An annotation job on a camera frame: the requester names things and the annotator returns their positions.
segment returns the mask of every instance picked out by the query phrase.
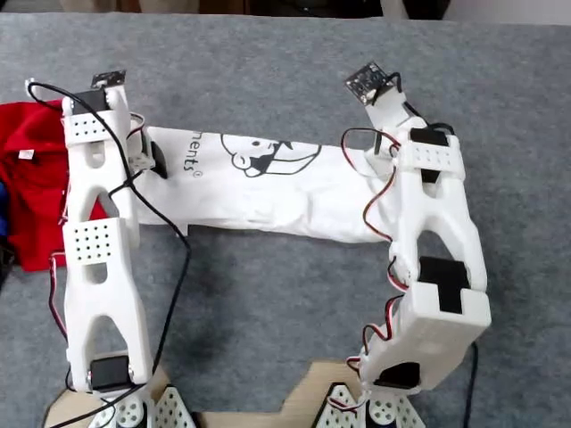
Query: wooden base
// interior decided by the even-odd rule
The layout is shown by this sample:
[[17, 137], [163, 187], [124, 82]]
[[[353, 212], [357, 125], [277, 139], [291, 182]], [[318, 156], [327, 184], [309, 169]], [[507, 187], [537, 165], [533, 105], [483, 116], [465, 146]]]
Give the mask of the wooden base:
[[[158, 399], [168, 383], [162, 370], [153, 379], [153, 398]], [[294, 388], [277, 413], [204, 412], [199, 415], [201, 428], [291, 428], [310, 427], [333, 382], [347, 384], [354, 397], [359, 396], [359, 379], [344, 363], [319, 361]], [[100, 406], [87, 394], [64, 392], [50, 407], [46, 428]], [[86, 428], [89, 420], [70, 425]]]

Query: white 3d-printed bracket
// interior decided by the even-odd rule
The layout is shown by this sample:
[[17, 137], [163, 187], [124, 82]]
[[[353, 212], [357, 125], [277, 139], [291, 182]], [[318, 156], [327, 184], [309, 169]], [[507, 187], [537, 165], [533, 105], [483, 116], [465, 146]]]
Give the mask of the white 3d-printed bracket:
[[[356, 404], [349, 388], [343, 383], [334, 386], [327, 397], [336, 399], [347, 406]], [[370, 420], [378, 427], [426, 428], [406, 397], [389, 392], [376, 392], [356, 412], [342, 412], [332, 407], [327, 403], [327, 397], [326, 404], [318, 414], [313, 428], [366, 428], [369, 427], [366, 412]]]

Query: gray carpet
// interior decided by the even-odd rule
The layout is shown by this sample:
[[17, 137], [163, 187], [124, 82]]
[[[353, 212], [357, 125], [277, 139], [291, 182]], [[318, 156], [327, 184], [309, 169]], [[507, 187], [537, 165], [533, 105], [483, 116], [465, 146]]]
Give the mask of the gray carpet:
[[[571, 417], [570, 46], [568, 27], [1, 14], [0, 101], [22, 99], [27, 76], [81, 90], [125, 67], [131, 107], [151, 123], [337, 144], [368, 124], [343, 78], [371, 59], [399, 70], [413, 104], [457, 129], [484, 246], [493, 325], [473, 426], [561, 427]], [[204, 227], [190, 237], [163, 364], [193, 410], [277, 410], [311, 360], [355, 353], [360, 327], [380, 321], [393, 294], [385, 245]], [[134, 261], [153, 346], [182, 256], [168, 229], [143, 227]], [[21, 271], [0, 292], [2, 426], [37, 426], [63, 386], [47, 292], [45, 274]], [[118, 343], [100, 338], [100, 349]], [[427, 426], [460, 426], [468, 371], [469, 359], [413, 399]]]

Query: red wire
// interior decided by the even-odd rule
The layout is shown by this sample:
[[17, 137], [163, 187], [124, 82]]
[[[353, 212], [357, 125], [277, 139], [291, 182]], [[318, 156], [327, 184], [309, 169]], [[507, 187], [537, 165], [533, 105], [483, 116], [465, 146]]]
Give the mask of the red wire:
[[348, 357], [345, 360], [345, 364], [355, 373], [357, 373], [357, 375], [359, 374], [359, 368], [354, 366], [352, 363], [360, 363], [360, 358], [359, 357]]
[[395, 275], [393, 275], [393, 272], [391, 272], [391, 268], [393, 267], [395, 262], [396, 262], [396, 256], [394, 256], [391, 263], [389, 263], [389, 266], [386, 269], [386, 274], [389, 276], [389, 279], [392, 280], [401, 290], [406, 292], [409, 289], [409, 287], [405, 283], [401, 282], [399, 278], [397, 278]]
[[345, 403], [342, 403], [341, 401], [339, 401], [338, 399], [332, 399], [331, 397], [329, 397], [327, 400], [330, 401], [331, 403], [334, 403], [335, 406], [337, 407], [337, 410], [340, 410], [342, 413], [343, 412], [351, 412], [354, 415], [357, 415], [357, 409], [362, 406], [362, 403], [361, 403], [358, 406], [350, 406], [349, 407]]
[[346, 129], [345, 132], [343, 132], [343, 135], [341, 136], [341, 152], [343, 153], [343, 156], [347, 160], [347, 163], [349, 165], [351, 165], [351, 168], [353, 168], [357, 172], [359, 172], [359, 170], [357, 169], [357, 167], [355, 167], [355, 164], [353, 163], [351, 157], [349, 156], [349, 153], [347, 152], [347, 143], [345, 142], [345, 138], [347, 137], [347, 134], [349, 133], [349, 131], [373, 131], [373, 132], [377, 132], [381, 136], [385, 136], [386, 138], [391, 140], [392, 144], [391, 144], [391, 147], [389, 148], [389, 152], [394, 147], [396, 147], [397, 149], [401, 148], [401, 143], [399, 143], [396, 138], [394, 138], [390, 134], [387, 134], [384, 131], [379, 131], [378, 129], [374, 129], [374, 128], [349, 128], [349, 129]]
[[379, 198], [381, 198], [381, 196], [383, 196], [389, 190], [391, 185], [393, 185], [395, 175], [396, 175], [396, 167], [393, 167], [393, 173], [391, 174], [389, 181], [386, 182], [385, 187], [383, 187], [379, 193], [377, 193], [375, 196], [373, 196], [373, 198], [367, 203], [367, 205], [365, 205], [365, 209], [363, 210], [363, 221], [365, 222], [367, 227], [369, 229], [371, 229], [373, 232], [375, 232], [377, 235], [381, 236], [383, 239], [386, 239], [389, 243], [391, 243], [393, 241], [393, 238], [389, 234], [381, 232], [376, 227], [374, 227], [371, 223], [369, 223], [369, 221], [367, 220], [367, 215], [368, 215], [368, 211], [371, 209], [373, 204], [375, 202], [377, 202], [379, 200]]
[[365, 355], [368, 355], [368, 340], [367, 340], [367, 329], [370, 328], [375, 332], [375, 334], [383, 341], [388, 342], [393, 338], [393, 320], [390, 317], [391, 307], [394, 303], [403, 296], [403, 294], [399, 296], [392, 297], [391, 299], [386, 301], [385, 304], [385, 324], [386, 324], [386, 335], [381, 332], [381, 329], [376, 324], [367, 324], [363, 327], [362, 333], [362, 340], [363, 346], [365, 347]]
[[58, 329], [62, 333], [63, 338], [67, 341], [68, 340], [68, 333], [67, 329], [65, 328], [65, 324], [62, 321], [62, 317], [55, 307], [55, 291], [57, 290], [57, 276], [55, 272], [55, 268], [57, 266], [55, 257], [57, 255], [62, 255], [62, 251], [54, 251], [49, 258], [49, 265], [50, 265], [50, 295], [48, 298], [47, 305], [50, 308], [50, 312], [52, 312], [52, 317], [54, 318], [54, 322], [57, 325]]

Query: wire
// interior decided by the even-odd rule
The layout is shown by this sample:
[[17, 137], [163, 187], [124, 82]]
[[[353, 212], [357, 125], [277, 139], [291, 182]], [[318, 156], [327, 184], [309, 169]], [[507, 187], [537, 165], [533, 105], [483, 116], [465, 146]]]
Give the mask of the wire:
[[361, 400], [355, 404], [354, 406], [347, 406], [346, 404], [342, 403], [338, 399], [332, 399], [331, 397], [327, 397], [327, 404], [331, 407], [336, 408], [341, 412], [351, 412], [354, 415], [357, 415], [357, 409], [365, 404], [368, 400], [368, 396], [364, 396]]
[[392, 272], [392, 268], [395, 262], [396, 256], [394, 256], [391, 260], [391, 263], [389, 263], [389, 266], [386, 269], [386, 276], [389, 279], [389, 283], [391, 283], [394, 288], [396, 288], [399, 292], [406, 292], [409, 287], [405, 283], [401, 282], [399, 278], [397, 278], [396, 275]]
[[139, 124], [129, 131], [129, 133], [127, 134], [127, 138], [129, 138], [130, 136], [132, 136], [132, 135], [136, 134], [137, 132], [143, 130], [143, 128], [145, 127], [145, 116], [143, 116], [142, 114], [139, 114], [139, 113], [134, 113], [132, 111], [131, 112], [131, 119], [133, 119], [133, 118], [138, 119]]
[[449, 125], [449, 124], [444, 123], [444, 122], [431, 123], [430, 125], [428, 125], [428, 127], [429, 127], [430, 129], [444, 129], [444, 130], [450, 132], [453, 136], [456, 135], [456, 133], [454, 132], [454, 128], [452, 127], [452, 125]]
[[415, 116], [419, 116], [424, 122], [427, 123], [425, 117], [424, 117], [422, 114], [420, 114], [420, 112], [419, 112], [417, 109], [415, 109], [415, 108], [412, 106], [411, 103], [409, 103], [408, 101], [405, 101], [405, 102], [403, 103], [403, 105], [404, 105], [407, 109], [409, 109], [409, 111], [410, 111], [412, 114], [414, 114]]
[[476, 342], [472, 342], [472, 372], [470, 373], [470, 382], [468, 384], [468, 392], [466, 394], [466, 406], [464, 407], [464, 422], [462, 424], [463, 428], [469, 428], [470, 426], [470, 416], [472, 414], [472, 398], [474, 398], [474, 387], [476, 385], [476, 377], [478, 374], [478, 359], [479, 359], [479, 349]]
[[65, 389], [71, 392], [77, 392], [75, 388], [70, 385], [71, 365], [68, 365], [68, 373], [65, 374]]
[[367, 225], [367, 227], [369, 229], [371, 229], [373, 232], [375, 232], [377, 235], [379, 235], [381, 238], [385, 239], [389, 243], [391, 243], [393, 241], [393, 238], [389, 234], [386, 234], [385, 232], [381, 232], [379, 229], [377, 229], [375, 226], [373, 226], [368, 221], [367, 215], [368, 215], [368, 212], [370, 211], [371, 207], [373, 206], [373, 204], [375, 202], [377, 202], [389, 190], [389, 188], [391, 188], [391, 185], [393, 185], [395, 175], [396, 175], [396, 167], [393, 166], [393, 173], [389, 177], [389, 180], [386, 182], [385, 186], [381, 189], [381, 191], [379, 193], [377, 193], [375, 196], [373, 196], [373, 198], [367, 203], [367, 205], [365, 205], [365, 208], [363, 209], [363, 213], [362, 213], [362, 217], [363, 217], [363, 221], [365, 222], [365, 225]]
[[355, 373], [357, 373], [357, 375], [359, 375], [359, 363], [360, 363], [360, 357], [348, 357], [345, 360], [345, 364]]
[[[379, 87], [377, 88], [377, 90], [375, 91], [375, 93], [373, 94], [373, 99], [371, 101], [371, 105], [375, 105], [375, 103], [377, 102], [378, 97], [381, 95], [382, 89], [391, 81], [396, 80], [396, 88], [399, 92], [402, 92], [402, 76], [401, 73], [399, 73], [398, 71], [395, 71], [394, 73], [389, 74], [388, 76], [386, 76], [386, 78], [381, 82], [381, 84], [379, 85]], [[407, 108], [407, 110], [409, 110], [413, 115], [415, 116], [419, 116], [424, 122], [426, 122], [428, 124], [428, 121], [425, 119], [425, 117], [420, 113], [420, 111], [418, 111], [415, 107], [412, 106], [411, 103], [409, 103], [408, 101], [405, 101], [403, 103], [403, 105]], [[427, 125], [428, 128], [430, 129], [444, 129], [447, 130], [448, 132], [450, 132], [453, 136], [456, 135], [456, 133], [454, 132], [454, 128], [444, 122], [435, 122], [435, 123], [430, 123]]]
[[[188, 241], [186, 240], [185, 236], [182, 234], [180, 229], [177, 227], [177, 225], [175, 225], [169, 218], [167, 218], [164, 214], [162, 214], [159, 210], [157, 210], [140, 192], [138, 192], [138, 190], [135, 187], [135, 184], [133, 183], [133, 177], [131, 176], [129, 166], [128, 166], [127, 156], [125, 155], [125, 151], [123, 150], [123, 146], [121, 144], [121, 141], [115, 135], [115, 133], [113, 132], [111, 127], [107, 124], [107, 122], [105, 122], [105, 120], [97, 113], [97, 111], [95, 111], [93, 109], [93, 107], [91, 107], [91, 105], [86, 103], [84, 100], [79, 98], [77, 95], [75, 95], [69, 91], [66, 91], [65, 89], [62, 89], [58, 86], [50, 85], [47, 83], [40, 83], [40, 82], [29, 82], [28, 83], [28, 92], [38, 102], [41, 102], [42, 100], [38, 100], [35, 96], [33, 96], [32, 88], [34, 86], [43, 87], [45, 89], [49, 89], [51, 91], [54, 91], [57, 94], [67, 96], [71, 100], [73, 100], [75, 103], [80, 104], [84, 109], [87, 110], [87, 112], [91, 113], [94, 116], [94, 118], [107, 130], [107, 132], [109, 132], [109, 135], [111, 136], [112, 140], [117, 145], [117, 150], [119, 151], [121, 163], [123, 164], [123, 169], [125, 170], [125, 174], [127, 176], [127, 180], [126, 180], [126, 183], [128, 183], [127, 186], [131, 189], [131, 191], [135, 194], [135, 196], [139, 199], [139, 201], [141, 201], [149, 210], [151, 210], [162, 221], [164, 221], [167, 225], [169, 225], [172, 228], [172, 230], [175, 232], [175, 234], [178, 236], [178, 238], [180, 239], [180, 241], [183, 243], [183, 245], [185, 247], [185, 250], [186, 250], [185, 260], [183, 262], [183, 267], [182, 267], [180, 276], [178, 277], [177, 283], [175, 285], [175, 290], [172, 293], [172, 298], [170, 300], [169, 309], [167, 312], [167, 316], [165, 317], [164, 325], [162, 328], [161, 338], [159, 340], [159, 346], [157, 347], [157, 351], [155, 353], [154, 360], [153, 360], [153, 374], [154, 374], [154, 372], [156, 371], [156, 369], [157, 369], [157, 367], [161, 361], [162, 352], [164, 350], [164, 344], [166, 342], [167, 335], [169, 332], [170, 322], [171, 322], [172, 316], [174, 314], [174, 309], [177, 305], [177, 300], [178, 300], [178, 296], [180, 294], [180, 290], [182, 289], [182, 284], [184, 283], [184, 280], [186, 277], [188, 265], [190, 263], [190, 258], [191, 258], [190, 244], [188, 243]], [[64, 426], [75, 424], [78, 421], [82, 421], [84, 419], [87, 419], [90, 416], [94, 416], [97, 413], [105, 410], [106, 408], [114, 406], [115, 404], [120, 402], [122, 399], [125, 399], [128, 395], [134, 393], [135, 391], [140, 390], [144, 386], [145, 386], [144, 383], [136, 385], [133, 388], [122, 393], [116, 399], [109, 401], [107, 404], [105, 404], [101, 407], [98, 407], [98, 408], [96, 408], [90, 412], [87, 412], [83, 415], [76, 416], [76, 417], [73, 417], [73, 418], [71, 418], [65, 422], [62, 422], [60, 424], [56, 424], [56, 425], [52, 426], [51, 428], [63, 428]]]
[[358, 172], [360, 175], [366, 177], [366, 178], [378, 178], [378, 176], [369, 176], [367, 174], [363, 174], [362, 172], [360, 172], [357, 167], [355, 166], [355, 163], [352, 161], [351, 156], [349, 156], [349, 152], [347, 151], [347, 135], [349, 134], [349, 132], [351, 131], [368, 131], [368, 132], [374, 132], [376, 133], [378, 136], [382, 137], [386, 137], [391, 141], [391, 147], [389, 148], [389, 151], [391, 151], [391, 149], [396, 148], [397, 150], [401, 148], [401, 143], [398, 142], [398, 140], [394, 137], [391, 136], [390, 134], [386, 133], [385, 131], [379, 131], [378, 129], [374, 129], [374, 128], [348, 128], [345, 129], [345, 131], [343, 132], [343, 134], [341, 135], [341, 152], [343, 153], [343, 156], [345, 158], [345, 160], [347, 161], [347, 163], [349, 163], [349, 165], [351, 166], [351, 168], [353, 168], [356, 172]]
[[[110, 401], [107, 400], [107, 399], [100, 399], [100, 400], [101, 400], [103, 403], [107, 403], [107, 404], [110, 403]], [[106, 422], [105, 424], [100, 425], [99, 428], [105, 428], [105, 426], [108, 426], [108, 425], [112, 422], [112, 420], [113, 420], [113, 418], [115, 417], [115, 414], [116, 414], [116, 413], [117, 413], [117, 408], [116, 408], [115, 406], [113, 406], [113, 413], [112, 413], [111, 416], [109, 417], [109, 420], [107, 420], [107, 422]]]
[[365, 355], [368, 355], [368, 340], [367, 340], [367, 330], [371, 329], [373, 332], [383, 341], [388, 342], [393, 338], [393, 306], [394, 303], [400, 299], [404, 294], [394, 296], [386, 301], [385, 304], [385, 325], [386, 334], [381, 331], [381, 327], [376, 324], [367, 324], [363, 327], [362, 340], [363, 346], [365, 347]]
[[[374, 129], [374, 128], [348, 128], [341, 135], [341, 144], [340, 144], [341, 145], [341, 152], [343, 153], [345, 160], [347, 161], [347, 163], [349, 163], [351, 168], [353, 168], [353, 170], [355, 170], [357, 173], [359, 173], [363, 177], [378, 178], [378, 176], [369, 176], [367, 174], [363, 174], [362, 172], [360, 172], [357, 169], [357, 167], [355, 166], [355, 163], [352, 161], [351, 156], [349, 156], [349, 152], [347, 151], [346, 138], [347, 138], [347, 135], [349, 134], [350, 131], [372, 131], [372, 132], [377, 133], [378, 136], [381, 136], [381, 138], [382, 137], [388, 138], [391, 141], [391, 146], [389, 147], [389, 153], [391, 154], [392, 157], [395, 156], [393, 153], [393, 149], [396, 149], [398, 152], [398, 150], [401, 148], [401, 143], [399, 143], [399, 141], [394, 136], [391, 136], [390, 134], [388, 134], [384, 131], [380, 131], [380, 130]], [[393, 172], [392, 172], [391, 176], [389, 177], [388, 181], [386, 182], [385, 186], [381, 189], [380, 192], [378, 192], [375, 196], [373, 196], [373, 198], [371, 198], [371, 200], [367, 203], [367, 205], [365, 205], [365, 208], [363, 209], [363, 212], [362, 212], [362, 218], [363, 218], [363, 222], [365, 223], [365, 225], [367, 225], [367, 227], [369, 229], [371, 229], [375, 234], [379, 235], [380, 237], [382, 237], [383, 239], [385, 239], [389, 243], [391, 243], [393, 241], [393, 238], [389, 234], [386, 234], [385, 232], [381, 232], [378, 228], [373, 226], [368, 221], [367, 217], [368, 217], [368, 212], [372, 208], [373, 204], [375, 204], [375, 202], [377, 202], [389, 190], [389, 188], [391, 187], [391, 185], [394, 182], [395, 175], [396, 175], [396, 167], [393, 166]]]
[[52, 312], [52, 317], [54, 318], [54, 322], [57, 325], [57, 328], [62, 333], [63, 339], [68, 341], [68, 332], [65, 328], [65, 323], [60, 316], [57, 307], [55, 307], [55, 292], [57, 291], [57, 260], [55, 259], [56, 256], [64, 256], [65, 252], [63, 251], [54, 251], [49, 257], [49, 265], [50, 265], [50, 295], [48, 298], [48, 307], [50, 308], [50, 312]]
[[123, 182], [122, 185], [118, 185], [117, 187], [115, 187], [114, 189], [110, 190], [108, 195], [111, 198], [114, 194], [116, 194], [119, 190], [124, 189], [125, 187], [130, 187], [130, 183], [133, 183], [141, 174], [143, 174], [145, 172], [144, 169], [141, 169], [140, 171], [138, 171], [136, 174], [134, 174], [132, 177], [128, 178], [127, 180], [125, 180]]

